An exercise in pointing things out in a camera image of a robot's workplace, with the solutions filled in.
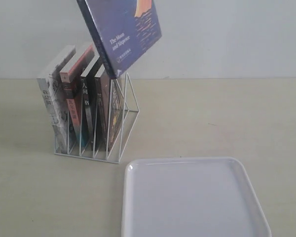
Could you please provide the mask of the blue moon cover book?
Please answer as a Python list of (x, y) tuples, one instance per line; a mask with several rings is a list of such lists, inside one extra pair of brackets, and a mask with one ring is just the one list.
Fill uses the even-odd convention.
[(152, 0), (77, 1), (110, 79), (126, 72), (161, 37)]

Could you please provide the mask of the white grey cat book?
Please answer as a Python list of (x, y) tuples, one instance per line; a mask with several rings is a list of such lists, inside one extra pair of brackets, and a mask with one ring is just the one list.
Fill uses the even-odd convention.
[(75, 46), (67, 45), (37, 77), (37, 82), (49, 114), (58, 147), (56, 151), (67, 154), (76, 143), (73, 124), (68, 114), (66, 94), (60, 71), (75, 54)]

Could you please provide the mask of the dark brown patterned book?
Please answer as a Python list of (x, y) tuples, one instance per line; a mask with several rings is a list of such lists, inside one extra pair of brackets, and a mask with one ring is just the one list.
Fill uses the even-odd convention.
[(95, 74), (98, 115), (100, 116), (105, 146), (110, 151), (122, 124), (124, 98), (120, 90), (121, 79), (110, 79), (105, 67)]

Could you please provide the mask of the black white-lettered book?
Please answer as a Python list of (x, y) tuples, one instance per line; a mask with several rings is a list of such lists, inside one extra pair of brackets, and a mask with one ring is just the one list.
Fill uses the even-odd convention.
[(95, 55), (88, 66), (82, 72), (80, 78), (82, 83), (82, 97), (85, 109), (88, 136), (91, 143), (94, 139), (94, 119), (95, 119), (95, 93), (96, 85), (94, 76), (101, 66), (100, 57)]

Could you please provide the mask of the red pink spine book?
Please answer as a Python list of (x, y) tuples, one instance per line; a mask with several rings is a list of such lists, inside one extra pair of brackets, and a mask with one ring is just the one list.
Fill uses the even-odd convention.
[(66, 101), (74, 127), (76, 140), (80, 141), (80, 124), (82, 108), (81, 74), (94, 58), (93, 44), (86, 43), (78, 49), (74, 56), (60, 70)]

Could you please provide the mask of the white plastic tray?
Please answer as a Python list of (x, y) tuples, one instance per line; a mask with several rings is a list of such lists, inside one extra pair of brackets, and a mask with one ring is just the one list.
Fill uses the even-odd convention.
[(232, 157), (137, 159), (125, 168), (123, 237), (269, 237), (244, 165)]

